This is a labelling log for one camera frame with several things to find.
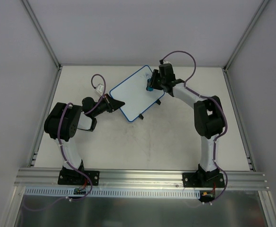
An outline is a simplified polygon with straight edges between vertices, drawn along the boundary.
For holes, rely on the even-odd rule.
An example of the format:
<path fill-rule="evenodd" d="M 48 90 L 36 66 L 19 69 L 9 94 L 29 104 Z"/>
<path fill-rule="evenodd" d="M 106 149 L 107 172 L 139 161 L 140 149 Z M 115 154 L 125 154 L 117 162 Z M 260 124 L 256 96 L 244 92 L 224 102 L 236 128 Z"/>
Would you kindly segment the blue bone-shaped eraser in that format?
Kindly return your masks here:
<path fill-rule="evenodd" d="M 153 91 L 153 88 L 151 87 L 151 79 L 147 80 L 147 87 L 146 87 L 147 91 Z"/>

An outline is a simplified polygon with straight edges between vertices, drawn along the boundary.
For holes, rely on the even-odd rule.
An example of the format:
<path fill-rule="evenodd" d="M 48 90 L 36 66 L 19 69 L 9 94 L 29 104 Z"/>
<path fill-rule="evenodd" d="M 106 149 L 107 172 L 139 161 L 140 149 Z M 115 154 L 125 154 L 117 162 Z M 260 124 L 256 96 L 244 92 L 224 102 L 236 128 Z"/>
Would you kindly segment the blue-framed whiteboard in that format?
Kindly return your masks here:
<path fill-rule="evenodd" d="M 135 121 L 165 95 L 163 90 L 147 90 L 153 70 L 144 65 L 109 91 L 109 95 L 125 103 L 121 112 L 129 122 Z"/>

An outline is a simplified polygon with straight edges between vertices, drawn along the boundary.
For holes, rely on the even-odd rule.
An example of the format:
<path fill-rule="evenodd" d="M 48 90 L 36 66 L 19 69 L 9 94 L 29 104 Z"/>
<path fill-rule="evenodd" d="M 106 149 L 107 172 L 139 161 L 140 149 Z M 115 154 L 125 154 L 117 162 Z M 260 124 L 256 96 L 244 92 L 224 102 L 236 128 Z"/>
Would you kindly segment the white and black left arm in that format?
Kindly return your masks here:
<path fill-rule="evenodd" d="M 92 97 L 86 97 L 82 105 L 58 102 L 47 116 L 44 131 L 59 147 L 63 159 L 62 169 L 69 172 L 68 177 L 74 184 L 81 184 L 85 180 L 83 160 L 73 139 L 77 130 L 94 131 L 98 115 L 112 113 L 124 105 L 125 102 L 104 94 L 97 102 Z"/>

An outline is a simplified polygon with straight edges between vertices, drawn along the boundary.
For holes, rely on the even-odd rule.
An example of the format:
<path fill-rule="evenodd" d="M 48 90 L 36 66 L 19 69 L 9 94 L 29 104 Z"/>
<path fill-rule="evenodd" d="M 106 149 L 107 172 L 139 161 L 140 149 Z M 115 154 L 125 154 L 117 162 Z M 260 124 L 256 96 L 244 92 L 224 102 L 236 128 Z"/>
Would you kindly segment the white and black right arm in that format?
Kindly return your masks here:
<path fill-rule="evenodd" d="M 194 111 L 194 126 L 201 137 L 201 159 L 194 173 L 183 173 L 184 187 L 224 188 L 228 179 L 216 160 L 218 139 L 227 131 L 221 101 L 217 96 L 203 96 L 177 79 L 170 63 L 161 63 L 147 82 L 147 90 L 163 90 L 180 99 Z"/>

